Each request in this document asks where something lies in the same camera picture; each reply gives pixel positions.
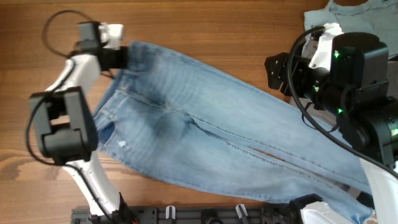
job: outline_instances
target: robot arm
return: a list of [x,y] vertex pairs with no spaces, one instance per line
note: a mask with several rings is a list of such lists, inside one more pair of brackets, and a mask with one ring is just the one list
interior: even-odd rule
[[[292,88],[299,98],[311,100],[314,109],[334,114],[339,131],[355,151],[397,172],[398,102],[386,96],[387,46],[372,34],[344,34],[338,24],[324,26],[324,32],[312,35],[305,57],[292,56]],[[265,66],[269,87],[278,90],[283,84],[280,91],[290,96],[287,56],[269,57]],[[398,179],[362,158],[360,162],[379,223],[398,223]]]
[[[35,132],[43,156],[52,158],[56,164],[67,164],[80,170],[78,173],[64,166],[86,197],[90,205],[90,220],[94,224],[108,223],[106,215],[116,223],[137,222],[137,217],[129,210],[101,166],[95,151],[98,144],[96,128],[85,101],[85,94],[101,71],[125,68],[127,65],[127,48],[119,46],[122,33],[123,26],[119,24],[81,23],[81,50],[67,59],[65,68],[53,85],[30,98],[33,108],[46,92],[63,82],[53,96],[39,106],[34,116]],[[50,122],[65,115],[69,116],[69,122]]]

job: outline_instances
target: denim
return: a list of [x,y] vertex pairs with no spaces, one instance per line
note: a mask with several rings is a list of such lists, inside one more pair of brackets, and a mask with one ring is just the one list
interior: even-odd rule
[[372,209],[326,180],[370,193],[359,159],[300,117],[293,106],[224,72],[143,42],[131,44],[128,68],[95,111],[98,149],[141,174],[269,203],[315,193],[363,223]]

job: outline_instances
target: black mount bracket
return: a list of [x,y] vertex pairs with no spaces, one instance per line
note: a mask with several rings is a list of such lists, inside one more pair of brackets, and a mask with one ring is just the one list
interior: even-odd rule
[[[291,96],[289,84],[287,82],[287,59],[288,53],[280,53],[272,57],[267,57],[264,62],[264,66],[267,70],[268,76],[268,87],[273,90],[279,90],[285,96]],[[299,56],[294,56],[293,58],[293,72],[292,78],[294,83],[308,83],[307,77],[308,72],[310,72],[308,68],[308,64],[310,63],[309,59],[302,58]],[[295,90],[298,94],[298,97],[304,97],[304,90],[302,85],[296,85]]]
[[[204,207],[204,208],[176,208],[175,218],[167,215],[166,208],[156,207],[129,207],[132,213],[138,215],[137,220],[131,220],[136,224],[302,224],[300,210],[313,202],[321,202],[322,199],[315,195],[306,195],[296,198],[290,203],[271,204],[266,203],[260,207]],[[101,217],[91,217],[86,209],[72,210],[71,224],[108,224]]]
[[[34,93],[30,97],[30,108],[35,107],[46,94]],[[69,116],[69,122],[52,124],[60,116]],[[41,154],[52,158],[56,164],[79,159],[89,161],[91,152],[97,148],[96,127],[80,87],[46,97],[33,121]]]
[[[114,211],[110,215],[110,217],[114,221],[116,221],[116,223],[119,223],[119,224],[132,224],[132,223],[138,224],[139,217],[137,217],[136,214],[138,214],[138,213],[133,212],[133,210],[131,210],[131,208],[128,207],[127,203],[124,201],[122,195],[120,194],[119,210]],[[109,222],[109,220],[104,215],[102,215],[102,216],[92,215],[91,217],[89,217],[89,219],[92,224],[112,224],[111,222]]]
[[80,50],[71,52],[70,56],[78,54],[91,54],[98,58],[101,71],[108,71],[112,68],[127,67],[128,48],[120,46],[118,50],[104,48],[105,43],[101,43],[100,23],[88,21],[79,23]]

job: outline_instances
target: wood grain surface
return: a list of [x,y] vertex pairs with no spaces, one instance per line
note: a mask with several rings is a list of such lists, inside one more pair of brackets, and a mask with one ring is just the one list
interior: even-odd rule
[[[325,7],[327,0],[81,2],[5,0],[0,4],[0,223],[69,223],[70,210],[87,205],[66,172],[34,162],[24,145],[29,95],[47,88],[65,64],[40,39],[43,24],[53,13],[76,9],[98,21],[124,24],[124,45],[131,40],[163,45],[284,99],[278,91],[268,89],[264,61],[289,51],[303,32],[303,13]],[[74,15],[56,19],[50,28],[51,44],[70,51],[78,40],[76,24],[80,21]],[[109,83],[105,77],[95,83],[87,97],[91,109]],[[130,205],[261,204],[165,184],[104,154],[100,159]]]

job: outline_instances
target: black cable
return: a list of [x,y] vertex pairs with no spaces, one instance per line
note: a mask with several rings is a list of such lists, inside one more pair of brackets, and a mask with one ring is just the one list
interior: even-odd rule
[[390,169],[389,167],[385,166],[384,164],[368,157],[365,156],[364,154],[354,150],[353,148],[347,146],[346,144],[344,144],[343,142],[341,142],[339,139],[335,138],[334,136],[332,136],[330,133],[328,133],[328,131],[326,131],[325,129],[323,129],[312,117],[311,115],[308,114],[308,112],[305,111],[305,108],[303,107],[303,104],[301,104],[299,97],[297,96],[297,93],[294,89],[293,86],[293,79],[292,79],[292,64],[293,64],[293,56],[295,55],[295,52],[297,51],[297,48],[299,47],[300,42],[305,38],[305,36],[316,32],[316,31],[320,31],[323,30],[325,31],[325,27],[324,26],[319,26],[319,27],[314,27],[312,29],[309,29],[307,31],[305,31],[302,35],[300,35],[300,37],[297,38],[297,40],[294,42],[294,45],[292,47],[292,49],[290,50],[289,53],[289,58],[287,61],[287,81],[289,84],[289,88],[290,88],[290,93],[294,99],[294,101],[296,102],[297,107],[299,108],[299,110],[301,111],[301,113],[304,114],[304,116],[308,119],[308,121],[319,131],[321,132],[324,136],[326,136],[329,140],[331,140],[332,142],[334,142],[335,144],[337,144],[338,146],[342,147],[343,149],[347,150],[348,152],[354,154],[355,156],[358,156],[359,158],[364,159],[365,161],[368,161],[372,164],[374,164],[375,166],[378,166],[379,168],[385,170],[386,172],[388,172],[389,174],[391,174],[393,177],[395,177],[396,179],[398,179],[398,173],[396,173],[393,169]]
[[[64,11],[57,12],[57,13],[55,13],[54,15],[52,15],[52,16],[47,20],[47,22],[46,22],[45,25],[44,25],[43,31],[42,31],[43,43],[44,43],[44,45],[46,46],[46,48],[48,48],[51,52],[53,52],[53,53],[55,53],[55,54],[57,54],[57,55],[60,55],[60,56],[62,56],[62,57],[65,57],[65,58],[68,58],[68,55],[65,55],[65,54],[63,54],[63,53],[61,53],[61,52],[56,51],[55,49],[53,49],[53,48],[48,44],[48,42],[47,42],[47,29],[48,29],[48,27],[49,27],[51,21],[53,21],[54,18],[55,18],[57,15],[60,15],[60,14],[63,14],[63,13],[67,13],[67,12],[79,14],[79,15],[83,16],[85,19],[91,20],[88,16],[84,15],[83,13],[78,12],[78,11],[74,11],[74,10],[64,10]],[[33,122],[33,119],[34,119],[34,116],[35,116],[37,110],[39,109],[39,107],[40,107],[50,96],[52,96],[52,95],[55,93],[56,90],[58,90],[63,84],[65,84],[65,82],[68,80],[68,78],[70,77],[70,75],[73,73],[73,71],[74,71],[74,69],[75,69],[76,62],[75,62],[73,59],[69,59],[69,60],[72,61],[72,68],[71,68],[70,71],[67,73],[67,75],[65,76],[65,78],[62,79],[61,82],[60,82],[54,89],[48,91],[48,92],[43,96],[43,98],[41,98],[41,99],[39,100],[39,102],[33,107],[32,111],[30,112],[29,120],[28,120],[28,123],[27,123],[27,126],[26,126],[26,130],[25,130],[25,144],[26,144],[26,148],[27,148],[29,154],[30,154],[36,161],[38,161],[38,162],[41,162],[41,163],[43,163],[43,164],[45,164],[45,165],[48,165],[48,166],[69,167],[69,168],[75,170],[75,171],[79,174],[79,176],[81,177],[81,179],[83,180],[83,182],[85,183],[85,185],[86,185],[88,191],[90,192],[91,196],[93,197],[93,200],[96,202],[96,204],[97,204],[97,206],[99,207],[99,209],[104,213],[105,217],[106,217],[111,223],[117,224],[117,223],[115,222],[115,220],[113,220],[113,219],[108,215],[108,213],[106,212],[106,210],[104,209],[104,207],[103,207],[102,204],[100,203],[99,198],[95,195],[95,193],[94,193],[93,189],[91,188],[90,184],[88,183],[86,177],[85,177],[85,176],[83,175],[83,173],[81,172],[81,169],[79,169],[79,168],[77,168],[77,167],[75,167],[75,166],[72,166],[72,165],[70,165],[70,164],[56,164],[55,162],[47,162],[47,161],[45,161],[45,160],[39,158],[38,156],[36,156],[36,155],[34,154],[32,148],[31,148],[31,146],[30,146],[29,131],[30,131],[30,127],[32,126],[32,122]]]
[[102,72],[101,72],[100,75],[103,75],[103,76],[105,76],[105,77],[108,77],[108,78],[114,80],[114,75],[112,74],[112,72],[111,72],[110,70],[108,70],[107,72],[109,73],[109,75],[108,75],[108,74],[105,74],[105,73],[102,73]]
[[[305,106],[305,111],[307,111],[308,109],[309,109],[309,107],[312,105],[313,103],[312,102],[308,102],[307,103],[307,105]],[[314,130],[317,130],[316,128],[314,128],[313,126],[310,126],[309,124],[307,124],[307,122],[305,122],[305,120],[304,120],[304,114],[302,113],[301,114],[301,120],[303,121],[303,123],[305,124],[305,125],[307,125],[309,128],[312,128],[312,129],[314,129]],[[332,133],[333,131],[336,131],[338,129],[338,125],[337,124],[335,124],[333,127],[332,127],[332,129],[330,130],[330,131],[328,131],[329,133]]]
[[43,44],[45,45],[45,47],[46,47],[47,49],[49,49],[49,50],[50,50],[51,52],[53,52],[54,54],[59,55],[59,56],[61,56],[61,57],[67,58],[67,57],[68,57],[67,54],[64,54],[64,53],[62,53],[62,52],[59,52],[58,50],[55,50],[53,47],[51,47],[51,45],[49,44],[49,41],[48,41],[48,39],[47,39],[47,31],[48,31],[48,29],[49,29],[49,26],[50,26],[51,22],[52,22],[57,16],[59,16],[59,15],[61,15],[61,14],[64,14],[64,13],[74,13],[74,14],[78,14],[78,15],[80,15],[81,17],[85,18],[85,19],[88,20],[88,21],[92,21],[92,19],[91,19],[89,16],[85,15],[84,13],[82,13],[82,12],[79,12],[79,11],[76,11],[76,10],[72,10],[72,9],[67,9],[67,10],[62,10],[62,11],[59,11],[59,12],[55,13],[55,14],[52,15],[50,18],[48,18],[47,21],[45,22],[44,27],[43,27],[43,31],[42,31],[42,40],[43,40]]

